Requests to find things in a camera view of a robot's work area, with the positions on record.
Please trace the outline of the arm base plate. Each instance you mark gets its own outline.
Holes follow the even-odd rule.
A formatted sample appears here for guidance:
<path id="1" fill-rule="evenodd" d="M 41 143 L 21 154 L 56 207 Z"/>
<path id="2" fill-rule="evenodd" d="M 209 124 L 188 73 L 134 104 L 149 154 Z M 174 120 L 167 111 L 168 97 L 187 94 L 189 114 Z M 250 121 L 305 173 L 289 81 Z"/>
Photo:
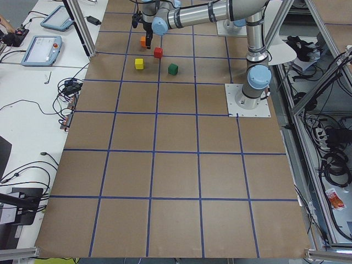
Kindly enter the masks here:
<path id="1" fill-rule="evenodd" d="M 228 115 L 230 117 L 270 118 L 270 108 L 265 93 L 259 98 L 247 98 L 243 84 L 225 84 Z"/>
<path id="2" fill-rule="evenodd" d="M 221 20 L 216 22 L 218 36 L 247 37 L 246 21 Z"/>

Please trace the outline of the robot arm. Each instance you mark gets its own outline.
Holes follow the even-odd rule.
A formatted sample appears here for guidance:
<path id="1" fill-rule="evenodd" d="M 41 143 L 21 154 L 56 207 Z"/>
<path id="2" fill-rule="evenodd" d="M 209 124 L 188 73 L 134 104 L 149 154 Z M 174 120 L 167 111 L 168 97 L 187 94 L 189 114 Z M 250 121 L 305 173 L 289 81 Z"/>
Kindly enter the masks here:
<path id="1" fill-rule="evenodd" d="M 223 22 L 223 26 L 227 30 L 234 30 L 234 31 L 240 30 L 245 25 L 246 25 L 246 20 L 245 19 L 239 19 L 239 20 L 235 20 L 235 21 L 225 20 Z"/>
<path id="2" fill-rule="evenodd" d="M 135 1 L 137 12 L 132 26 L 143 25 L 146 47 L 151 46 L 153 35 L 163 36 L 171 29 L 215 23 L 220 20 L 245 20 L 247 34 L 246 82 L 235 100 L 243 109 L 254 109 L 272 78 L 268 68 L 268 51 L 264 36 L 264 18 L 267 1 L 209 1 L 182 6 L 179 1 Z"/>

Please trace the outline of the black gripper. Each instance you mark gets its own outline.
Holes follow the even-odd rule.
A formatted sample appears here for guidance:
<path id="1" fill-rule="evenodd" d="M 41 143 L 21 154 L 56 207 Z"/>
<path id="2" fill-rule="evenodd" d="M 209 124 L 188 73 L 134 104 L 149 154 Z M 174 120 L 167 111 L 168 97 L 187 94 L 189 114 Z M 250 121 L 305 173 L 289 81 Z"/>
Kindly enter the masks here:
<path id="1" fill-rule="evenodd" d="M 151 43 L 152 43 L 152 36 L 153 36 L 153 30 L 152 30 L 152 23 L 142 21 L 143 28 L 146 32 L 146 48 L 151 49 Z"/>

